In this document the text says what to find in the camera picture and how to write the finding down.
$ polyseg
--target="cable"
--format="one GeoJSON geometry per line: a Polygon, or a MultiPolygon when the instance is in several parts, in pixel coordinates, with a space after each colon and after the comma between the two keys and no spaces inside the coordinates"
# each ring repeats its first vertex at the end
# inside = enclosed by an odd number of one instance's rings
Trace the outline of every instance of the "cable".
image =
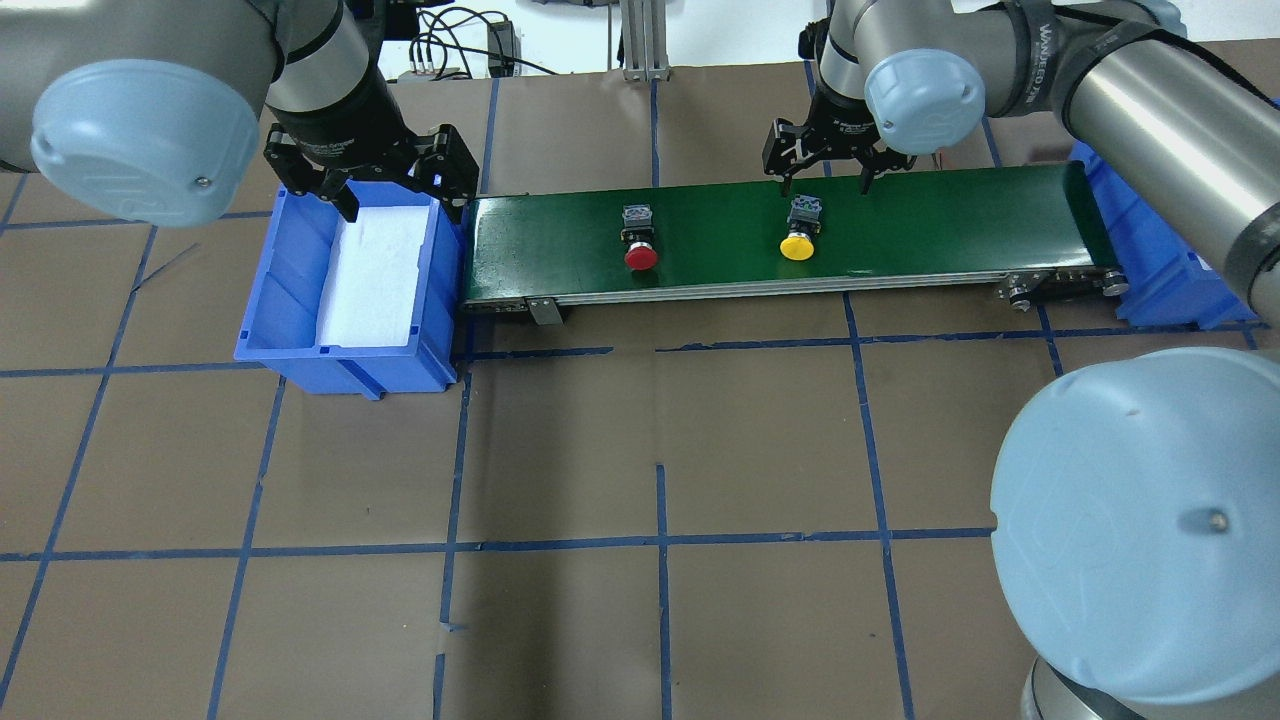
{"type": "MultiPolygon", "coordinates": [[[[419,10],[419,22],[420,23],[421,23],[421,20],[424,18],[430,18],[431,22],[428,26],[426,32],[419,35],[417,37],[415,37],[413,41],[410,44],[410,50],[408,50],[410,51],[410,64],[411,65],[413,64],[413,61],[415,61],[413,58],[415,58],[415,54],[416,54],[417,55],[417,63],[424,67],[424,70],[425,70],[425,68],[428,67],[429,63],[434,65],[434,58],[431,56],[433,55],[433,53],[431,53],[431,46],[433,45],[436,45],[436,46],[439,46],[440,49],[444,50],[444,58],[440,61],[440,69],[436,72],[436,76],[435,76],[434,79],[443,79],[444,78],[443,73],[444,73],[444,70],[448,67],[448,58],[449,58],[449,53],[448,51],[449,51],[451,47],[460,51],[460,55],[462,58],[462,65],[466,69],[466,76],[467,77],[474,77],[474,74],[471,72],[471,64],[467,61],[467,58],[466,58],[466,53],[468,53],[468,51],[470,53],[480,53],[480,54],[488,55],[490,58],[498,58],[504,64],[508,63],[508,61],[524,63],[522,60],[512,58],[511,55],[508,55],[507,49],[502,46],[502,38],[500,38],[500,36],[495,32],[495,29],[493,27],[493,23],[488,18],[485,18],[485,15],[497,15],[497,17],[502,18],[503,22],[511,22],[511,17],[507,15],[507,13],[504,13],[502,10],[483,10],[483,12],[477,13],[477,12],[470,9],[470,8],[461,8],[461,6],[445,8],[445,9],[440,10],[439,13],[431,13],[429,10],[419,10]],[[448,24],[444,18],[451,12],[466,13],[467,17],[465,19],[457,22],[457,23],[448,24]],[[495,38],[497,44],[498,44],[498,53],[497,54],[483,51],[483,50],[465,47],[461,44],[461,41],[458,40],[457,33],[454,33],[453,31],[456,28],[460,28],[460,27],[465,26],[466,23],[468,23],[471,20],[480,20],[480,22],[483,22],[485,24],[485,29],[486,29],[488,35],[493,36],[495,38]],[[453,45],[448,45],[444,41],[442,41],[439,37],[436,37],[436,32],[438,31],[448,32],[449,37],[453,40],[453,45]],[[426,45],[426,59],[425,60],[422,58],[422,45],[426,45]]],[[[451,74],[448,77],[457,77],[457,74],[451,74]]]]}
{"type": "MultiPolygon", "coordinates": [[[[447,10],[456,10],[456,9],[458,9],[458,8],[447,8],[445,12],[447,10]]],[[[449,26],[448,23],[445,23],[442,19],[444,17],[445,12],[440,12],[440,13],[436,14],[436,13],[431,13],[429,10],[419,10],[419,13],[417,13],[419,27],[421,28],[422,19],[430,18],[431,23],[428,26],[426,33],[425,33],[428,37],[435,37],[436,26],[439,24],[440,26],[439,29],[443,29],[444,32],[448,32],[449,36],[453,38],[453,42],[458,44],[458,36],[457,36],[457,33],[453,32],[453,28],[460,27],[462,23],[457,23],[457,24],[453,24],[453,26],[449,26]]],[[[417,63],[420,65],[422,65],[422,72],[425,73],[429,67],[431,67],[431,65],[435,64],[435,58],[431,56],[433,55],[431,54],[431,46],[430,46],[430,44],[428,44],[428,46],[426,46],[426,60],[424,60],[422,59],[422,45],[421,44],[410,44],[410,47],[408,47],[408,55],[410,55],[410,58],[408,59],[410,59],[410,64],[411,65],[413,64],[413,53],[415,53],[415,49],[417,51],[417,63]]],[[[435,79],[440,79],[443,77],[443,74],[444,74],[444,70],[449,65],[449,50],[448,50],[448,47],[444,47],[443,50],[444,50],[444,58],[440,59],[440,69],[436,70],[435,79]]],[[[466,70],[467,76],[470,77],[471,76],[471,64],[467,61],[467,56],[466,55],[461,55],[461,58],[462,58],[462,67],[466,70]]],[[[416,67],[415,67],[413,72],[415,73],[419,72],[416,67]]]]}
{"type": "Polygon", "coordinates": [[[521,64],[521,65],[527,65],[530,68],[534,68],[535,70],[544,72],[544,73],[547,73],[549,76],[558,76],[559,74],[556,70],[547,69],[547,68],[539,65],[538,63],[531,63],[531,61],[525,60],[522,58],[508,58],[506,55],[499,55],[498,53],[490,53],[488,50],[480,50],[479,47],[463,47],[461,45],[449,45],[449,44],[442,41],[442,40],[438,40],[435,37],[429,37],[429,36],[425,36],[425,35],[420,35],[420,36],[415,37],[413,42],[425,42],[428,45],[435,45],[438,47],[452,47],[453,50],[458,50],[458,51],[462,51],[462,53],[475,53],[477,55],[485,55],[488,58],[506,59],[506,60],[509,60],[512,63],[517,63],[517,64],[521,64]]]}

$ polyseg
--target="blue tape line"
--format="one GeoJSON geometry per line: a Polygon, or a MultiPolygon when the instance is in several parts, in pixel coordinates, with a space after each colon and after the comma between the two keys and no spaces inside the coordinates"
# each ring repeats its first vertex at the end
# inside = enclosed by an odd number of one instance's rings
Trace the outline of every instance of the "blue tape line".
{"type": "Polygon", "coordinates": [[[224,213],[219,220],[244,220],[248,218],[270,218],[270,210],[248,210],[244,213],[224,213]]]}
{"type": "MultiPolygon", "coordinates": [[[[667,537],[667,466],[658,464],[658,537],[667,537]]],[[[658,655],[662,662],[662,720],[671,720],[671,574],[666,543],[658,547],[658,655]]]]}
{"type": "MultiPolygon", "coordinates": [[[[138,266],[133,274],[133,284],[129,287],[137,287],[138,281],[142,279],[142,274],[147,269],[147,260],[151,258],[151,249],[155,247],[156,231],[152,225],[151,232],[147,234],[147,242],[142,249],[142,255],[138,258],[138,266]]],[[[133,313],[133,301],[137,297],[136,292],[129,292],[129,299],[124,304],[124,311],[120,313],[120,323],[115,328],[115,338],[111,342],[111,354],[106,360],[106,369],[115,364],[115,357],[120,351],[120,342],[124,340],[124,329],[129,324],[129,315],[133,313]]],[[[49,529],[49,538],[45,541],[45,550],[40,557],[40,566],[36,569],[36,579],[32,582],[31,593],[27,596],[27,605],[22,612],[22,621],[18,624],[18,632],[14,635],[13,646],[9,650],[9,660],[5,664],[4,676],[0,678],[0,708],[4,707],[5,698],[9,696],[9,684],[13,682],[14,670],[18,667],[18,656],[22,653],[22,646],[27,639],[27,632],[31,629],[31,618],[36,612],[36,603],[40,601],[40,592],[45,587],[45,577],[49,573],[49,564],[54,557],[54,547],[58,544],[58,536],[61,533],[63,521],[67,519],[67,510],[70,507],[72,495],[76,492],[76,483],[79,480],[81,468],[84,466],[84,455],[88,451],[90,439],[93,437],[93,427],[97,423],[99,413],[102,410],[102,400],[106,397],[106,384],[110,375],[104,374],[102,379],[97,383],[97,392],[93,395],[93,405],[90,407],[88,418],[84,420],[84,432],[81,433],[79,446],[76,448],[76,459],[72,461],[72,469],[67,477],[67,484],[63,486],[63,496],[58,501],[58,511],[54,514],[54,523],[49,529]]]]}
{"type": "Polygon", "coordinates": [[[105,375],[106,368],[51,368],[47,370],[0,370],[0,378],[67,378],[105,375]]]}
{"type": "MultiPolygon", "coordinates": [[[[828,3],[835,3],[835,0],[828,0],[828,3]]],[[[805,79],[806,83],[809,83],[809,97],[813,97],[818,92],[818,83],[813,78],[813,61],[812,60],[805,60],[804,61],[804,79],[805,79]]],[[[822,161],[822,174],[826,176],[826,177],[828,177],[828,178],[831,177],[831,160],[823,160],[822,161]]]]}
{"type": "Polygon", "coordinates": [[[0,378],[65,378],[79,375],[143,375],[148,373],[204,373],[220,370],[261,370],[261,363],[193,363],[186,365],[116,365],[111,368],[45,368],[0,370],[0,378]]]}
{"type": "Polygon", "coordinates": [[[1057,338],[1053,337],[1053,323],[1043,305],[1036,307],[1041,316],[1041,329],[1044,332],[1044,345],[1048,346],[1048,359],[1053,363],[1053,377],[1062,377],[1062,356],[1057,352],[1057,338]]]}
{"type": "Polygon", "coordinates": [[[1062,337],[1128,337],[1135,334],[1193,334],[1193,333],[1213,333],[1224,332],[1219,328],[1211,331],[1201,331],[1190,325],[1156,325],[1144,328],[1088,328],[1088,329],[1070,329],[1070,331],[1053,331],[1053,336],[1062,337]]]}
{"type": "Polygon", "coordinates": [[[943,333],[943,334],[886,334],[858,338],[859,345],[882,345],[901,342],[970,342],[980,340],[1039,340],[1044,337],[1041,331],[1005,331],[984,333],[943,333]]]}
{"type": "Polygon", "coordinates": [[[239,557],[234,547],[172,548],[172,550],[73,550],[55,552],[54,562],[84,560],[201,560],[210,557],[239,557]]]}
{"type": "Polygon", "coordinates": [[[449,552],[453,546],[444,542],[407,542],[393,544],[330,544],[255,547],[250,557],[351,557],[357,555],[434,555],[449,552]]]}
{"type": "Polygon", "coordinates": [[[261,370],[265,365],[261,363],[244,361],[244,363],[191,363],[191,364],[178,364],[178,365],[124,365],[119,368],[111,368],[109,370],[113,375],[146,375],[151,373],[204,373],[204,372],[224,372],[224,370],[261,370]]]}
{"type": "Polygon", "coordinates": [[[27,187],[26,174],[18,178],[18,186],[13,188],[13,195],[9,196],[9,205],[4,209],[4,217],[0,217],[0,234],[4,234],[5,228],[10,227],[9,220],[13,219],[13,211],[18,208],[18,197],[22,196],[24,187],[27,187]]]}
{"type": "Polygon", "coordinates": [[[100,220],[46,220],[41,223],[14,223],[8,225],[12,231],[45,231],[59,228],[99,228],[108,225],[145,225],[145,220],[122,220],[120,218],[100,220]]]}
{"type": "Polygon", "coordinates": [[[996,136],[991,132],[991,120],[982,119],[982,133],[987,136],[987,150],[991,150],[991,163],[997,168],[1004,168],[1005,161],[1000,158],[1000,147],[996,145],[996,136]]]}
{"type": "Polygon", "coordinates": [[[820,337],[805,340],[749,340],[740,342],[691,342],[680,347],[662,347],[654,352],[704,352],[709,350],[774,350],[783,347],[840,347],[849,345],[845,337],[820,337]]]}
{"type": "MultiPolygon", "coordinates": [[[[995,528],[919,528],[891,530],[893,539],[947,539],[987,537],[995,528]]],[[[557,550],[604,550],[613,547],[658,547],[700,544],[774,544],[801,542],[878,541],[879,530],[823,530],[815,533],[712,533],[684,536],[616,536],[552,541],[415,542],[385,544],[330,544],[252,547],[250,557],[348,557],[358,555],[438,555],[447,552],[539,552],[557,550]]],[[[55,551],[52,562],[93,560],[202,560],[239,557],[237,547],[160,550],[65,550],[55,551]]],[[[33,562],[41,552],[4,552],[0,562],[33,562]]]]}
{"type": "Polygon", "coordinates": [[[659,544],[654,536],[577,538],[554,541],[485,541],[458,546],[462,552],[544,552],[549,550],[600,550],[607,547],[646,547],[659,544]]]}
{"type": "Polygon", "coordinates": [[[890,534],[893,539],[961,539],[961,538],[989,538],[996,528],[943,528],[922,530],[893,530],[890,534]]]}
{"type": "Polygon", "coordinates": [[[858,405],[863,416],[863,437],[867,442],[867,464],[872,475],[872,496],[876,500],[876,525],[879,532],[882,561],[884,566],[884,591],[888,600],[888,619],[893,630],[893,653],[897,656],[897,679],[902,693],[902,714],[906,720],[915,720],[915,703],[911,698],[911,680],[906,665],[906,638],[902,632],[902,612],[897,601],[897,579],[893,573],[893,543],[888,525],[888,511],[884,506],[884,487],[881,482],[879,454],[876,450],[876,428],[872,424],[870,398],[867,392],[867,373],[863,365],[863,350],[858,334],[858,320],[849,293],[844,293],[845,320],[849,324],[849,338],[854,351],[854,378],[858,384],[858,405]]]}
{"type": "Polygon", "coordinates": [[[662,161],[658,156],[658,82],[649,81],[649,152],[653,159],[649,182],[652,187],[662,187],[662,161]]]}
{"type": "MultiPolygon", "coordinates": [[[[440,579],[440,624],[449,624],[449,615],[453,612],[453,571],[457,561],[458,519],[462,515],[462,477],[467,460],[467,427],[471,416],[471,382],[472,374],[467,370],[462,375],[462,401],[458,407],[458,436],[453,448],[453,487],[449,491],[449,529],[448,551],[444,553],[444,573],[440,579]]],[[[444,703],[444,666],[445,653],[435,656],[435,680],[433,698],[433,717],[440,716],[444,703]]]]}
{"type": "Polygon", "coordinates": [[[462,515],[462,475],[466,471],[467,459],[467,425],[471,415],[471,382],[472,375],[467,373],[462,377],[462,402],[458,409],[458,436],[453,448],[453,489],[449,492],[449,551],[444,556],[444,578],[440,583],[440,623],[449,621],[449,612],[453,609],[453,565],[456,560],[454,546],[458,542],[458,519],[462,515]]]}
{"type": "Polygon", "coordinates": [[[244,537],[241,541],[239,560],[236,562],[236,579],[232,582],[232,597],[227,603],[227,621],[223,624],[223,642],[218,648],[218,665],[214,666],[214,685],[209,692],[209,712],[206,720],[218,717],[218,705],[223,700],[223,680],[227,678],[227,659],[230,656],[232,635],[236,632],[236,616],[239,612],[241,596],[244,592],[244,571],[248,569],[250,550],[253,547],[253,530],[257,529],[257,514],[262,505],[262,478],[271,464],[271,450],[275,447],[275,429],[280,421],[280,407],[284,405],[284,375],[275,384],[275,400],[271,402],[271,415],[266,423],[266,437],[262,439],[262,456],[257,465],[257,482],[253,483],[253,498],[250,501],[248,518],[244,520],[244,537]]]}
{"type": "Polygon", "coordinates": [[[93,423],[97,420],[97,414],[102,409],[102,397],[106,395],[106,375],[97,383],[97,395],[93,396],[93,405],[88,411],[88,419],[84,423],[84,432],[81,434],[79,447],[76,450],[76,460],[72,462],[70,473],[67,478],[67,484],[63,487],[63,496],[58,503],[58,512],[54,515],[54,524],[49,530],[49,538],[45,541],[45,550],[40,557],[40,568],[36,569],[36,579],[31,585],[31,593],[27,596],[27,606],[23,609],[22,620],[18,623],[18,632],[14,634],[13,646],[9,650],[9,661],[5,664],[4,676],[0,678],[0,708],[4,707],[5,698],[9,696],[9,684],[13,682],[13,673],[18,666],[18,656],[22,653],[22,646],[27,639],[27,630],[31,629],[31,618],[36,611],[36,602],[40,600],[40,591],[45,585],[45,575],[49,571],[49,564],[52,560],[54,546],[58,543],[58,533],[61,530],[63,520],[67,518],[67,509],[70,506],[72,492],[76,489],[76,480],[79,478],[81,466],[84,464],[84,451],[88,448],[90,437],[93,434],[93,423]]]}
{"type": "Polygon", "coordinates": [[[539,357],[588,357],[608,355],[612,347],[570,347],[564,350],[512,350],[507,352],[475,352],[471,360],[531,360],[539,357]]]}
{"type": "Polygon", "coordinates": [[[444,653],[435,655],[435,676],[431,680],[431,720],[440,720],[444,712],[444,653]]]}
{"type": "Polygon", "coordinates": [[[489,192],[489,168],[493,161],[493,132],[498,118],[498,78],[489,86],[489,127],[484,131],[484,163],[480,168],[480,193],[489,192]]]}

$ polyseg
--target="blue plastic bin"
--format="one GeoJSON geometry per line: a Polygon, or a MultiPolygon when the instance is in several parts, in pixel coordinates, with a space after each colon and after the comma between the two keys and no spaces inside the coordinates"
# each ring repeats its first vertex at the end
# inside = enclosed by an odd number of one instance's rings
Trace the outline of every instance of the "blue plastic bin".
{"type": "Polygon", "coordinates": [[[280,190],[236,343],[236,359],[261,363],[317,395],[360,393],[378,400],[388,392],[442,392],[457,380],[449,348],[458,299],[461,234],[430,196],[392,183],[349,184],[361,208],[431,208],[419,256],[408,345],[316,345],[320,295],[340,218],[328,202],[280,190]]]}
{"type": "Polygon", "coordinates": [[[1196,323],[1206,329],[1257,319],[1092,147],[1078,142],[1071,159],[1084,163],[1116,259],[1129,278],[1116,316],[1137,327],[1196,323]]]}

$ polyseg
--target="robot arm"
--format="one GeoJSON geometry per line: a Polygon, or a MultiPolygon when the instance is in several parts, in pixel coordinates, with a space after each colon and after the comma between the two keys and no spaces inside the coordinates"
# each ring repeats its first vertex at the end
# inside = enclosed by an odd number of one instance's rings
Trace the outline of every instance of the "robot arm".
{"type": "Polygon", "coordinates": [[[823,29],[809,118],[774,122],[767,174],[854,158],[868,187],[984,115],[1052,110],[1280,322],[1280,111],[1183,40],[1167,0],[1006,0],[965,14],[950,0],[842,0],[823,29]]]}
{"type": "Polygon", "coordinates": [[[479,168],[457,131],[411,132],[342,0],[0,3],[0,167],[122,218],[221,215],[259,147],[284,186],[352,220],[348,179],[439,197],[479,168]]]}

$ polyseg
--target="green conveyor belt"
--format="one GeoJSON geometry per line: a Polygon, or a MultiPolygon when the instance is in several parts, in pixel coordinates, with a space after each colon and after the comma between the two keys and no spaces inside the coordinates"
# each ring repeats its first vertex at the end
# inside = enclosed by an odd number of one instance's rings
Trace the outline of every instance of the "green conveyor belt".
{"type": "Polygon", "coordinates": [[[1114,265],[1078,163],[904,173],[868,196],[856,177],[796,181],[820,197],[817,254],[778,252],[790,200],[776,182],[476,201],[466,305],[515,309],[995,281],[1010,272],[1114,265]],[[649,204],[659,265],[622,261],[622,208],[649,204]]]}

